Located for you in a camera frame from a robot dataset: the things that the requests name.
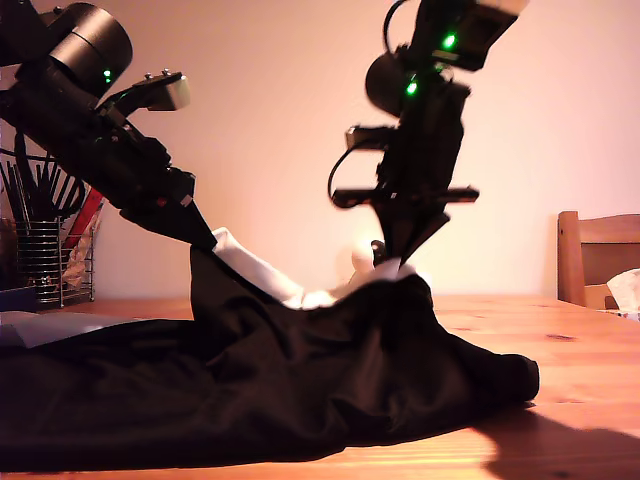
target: tissue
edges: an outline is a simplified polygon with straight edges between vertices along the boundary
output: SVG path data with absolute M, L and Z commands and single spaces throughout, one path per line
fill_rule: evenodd
M 640 268 L 622 272 L 607 282 L 620 310 L 640 310 Z

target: black cloth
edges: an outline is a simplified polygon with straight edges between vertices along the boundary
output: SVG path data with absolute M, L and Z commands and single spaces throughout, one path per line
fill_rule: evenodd
M 291 310 L 192 249 L 195 321 L 0 349 L 0 472 L 303 461 L 532 399 L 535 362 L 447 333 L 417 275 Z

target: white fabric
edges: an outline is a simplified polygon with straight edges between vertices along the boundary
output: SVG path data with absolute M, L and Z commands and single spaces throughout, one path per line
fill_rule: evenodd
M 329 307 L 371 282 L 397 281 L 416 273 L 410 265 L 400 266 L 399 259 L 391 259 L 376 268 L 373 268 L 373 264 L 370 269 L 363 268 L 345 285 L 332 290 L 308 291 L 240 245 L 226 228 L 213 233 L 218 241 L 214 248 L 218 258 L 248 282 L 287 308 L 295 310 Z M 101 328 L 141 320 L 70 312 L 4 312 L 0 313 L 0 347 L 24 345 L 32 348 Z
M 375 269 L 372 260 L 370 271 L 359 272 L 346 285 L 332 290 L 307 291 L 244 248 L 226 228 L 220 228 L 213 233 L 218 240 L 213 250 L 218 258 L 260 290 L 294 310 L 329 307 L 368 283 L 381 280 L 397 281 L 416 273 L 410 265 L 400 266 L 400 259 L 388 260 Z
M 3 312 L 0 313 L 0 346 L 24 345 L 32 348 L 101 328 L 140 320 L 71 312 Z

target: green led light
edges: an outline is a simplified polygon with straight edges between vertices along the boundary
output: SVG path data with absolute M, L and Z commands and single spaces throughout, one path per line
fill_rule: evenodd
M 411 82 L 407 87 L 407 95 L 415 95 L 418 91 L 418 84 L 416 82 Z
M 453 48 L 453 46 L 456 44 L 457 40 L 458 39 L 456 38 L 456 36 L 453 33 L 450 33 L 442 41 L 442 48 L 444 48 L 445 50 L 449 50 L 449 49 Z

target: wall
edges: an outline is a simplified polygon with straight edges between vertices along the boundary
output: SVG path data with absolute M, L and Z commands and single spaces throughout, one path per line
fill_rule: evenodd
M 309 287 L 348 277 L 351 245 L 379 237 L 379 227 L 366 208 L 335 210 L 326 180 L 346 128 L 391 120 L 363 89 L 391 1 L 95 3 L 134 44 L 134 62 L 116 88 L 165 67 L 189 76 L 189 108 L 140 112 L 133 121 L 197 175 L 210 226 L 229 227 Z M 417 6 L 400 10 L 394 42 L 410 38 Z M 484 70 L 456 74 L 474 93 L 453 183 L 472 184 L 481 197 L 449 207 L 452 222 L 413 258 L 432 274 L 436 293 L 554 296 L 557 213 L 637 212 L 638 24 L 634 0 L 532 0 Z M 352 159 L 337 184 L 372 184 L 378 160 Z M 188 248 L 112 208 L 97 258 L 99 297 L 188 292 Z

